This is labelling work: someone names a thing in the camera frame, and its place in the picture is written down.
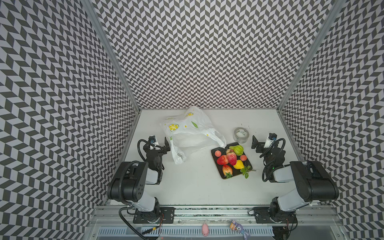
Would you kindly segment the white plastic bag lemon print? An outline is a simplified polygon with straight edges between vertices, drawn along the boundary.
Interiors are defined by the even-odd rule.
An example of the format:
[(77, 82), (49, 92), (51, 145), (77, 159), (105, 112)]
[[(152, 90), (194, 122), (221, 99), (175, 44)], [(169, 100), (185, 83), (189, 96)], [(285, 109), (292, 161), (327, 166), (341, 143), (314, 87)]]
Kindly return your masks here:
[(160, 127), (169, 140), (172, 158), (177, 165), (205, 147), (227, 146), (225, 137), (214, 127), (207, 114), (195, 106), (180, 115), (161, 120)]

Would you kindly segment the fake lemon branch green leaves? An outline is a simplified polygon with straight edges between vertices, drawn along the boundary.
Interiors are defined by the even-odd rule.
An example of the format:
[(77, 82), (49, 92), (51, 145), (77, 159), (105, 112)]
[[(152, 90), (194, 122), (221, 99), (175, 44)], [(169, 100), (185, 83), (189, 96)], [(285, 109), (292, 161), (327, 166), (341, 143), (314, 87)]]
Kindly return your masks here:
[(241, 174), (247, 179), (249, 177), (249, 172), (253, 171), (251, 166), (245, 166), (244, 162), (237, 160), (236, 164), (233, 165), (234, 169), (239, 170)]

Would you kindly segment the red yellow fake strawberry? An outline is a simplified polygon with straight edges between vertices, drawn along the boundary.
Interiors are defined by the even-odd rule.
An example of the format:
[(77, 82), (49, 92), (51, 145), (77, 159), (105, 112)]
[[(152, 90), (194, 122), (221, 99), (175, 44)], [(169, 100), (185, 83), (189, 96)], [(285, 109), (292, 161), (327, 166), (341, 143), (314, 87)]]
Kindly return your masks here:
[(223, 165), (222, 171), (226, 179), (232, 178), (233, 169), (229, 165)]

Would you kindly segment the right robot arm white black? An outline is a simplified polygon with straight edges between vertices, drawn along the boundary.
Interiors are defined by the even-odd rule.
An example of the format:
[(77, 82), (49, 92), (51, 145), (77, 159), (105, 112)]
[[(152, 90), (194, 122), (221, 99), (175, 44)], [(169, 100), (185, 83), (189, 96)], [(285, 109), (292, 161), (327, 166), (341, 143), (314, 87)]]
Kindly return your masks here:
[(255, 207), (249, 212), (258, 224), (293, 223), (296, 211), (313, 202), (326, 202), (339, 197), (339, 189), (320, 162), (292, 161), (285, 164), (284, 138), (270, 133), (265, 142), (252, 137), (251, 148), (260, 154), (264, 168), (262, 181), (295, 184), (290, 192), (274, 197), (269, 207)]

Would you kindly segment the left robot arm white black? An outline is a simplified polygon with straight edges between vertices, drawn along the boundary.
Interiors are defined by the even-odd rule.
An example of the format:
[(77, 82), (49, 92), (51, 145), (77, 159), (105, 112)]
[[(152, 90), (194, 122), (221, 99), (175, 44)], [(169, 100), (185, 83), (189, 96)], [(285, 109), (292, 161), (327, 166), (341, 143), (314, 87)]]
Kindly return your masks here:
[(147, 185), (159, 185), (163, 178), (163, 155), (171, 150), (168, 140), (161, 146), (155, 136), (139, 140), (142, 161), (122, 162), (107, 190), (108, 199), (135, 209), (135, 224), (171, 224), (175, 209), (161, 207), (156, 197), (145, 191)]

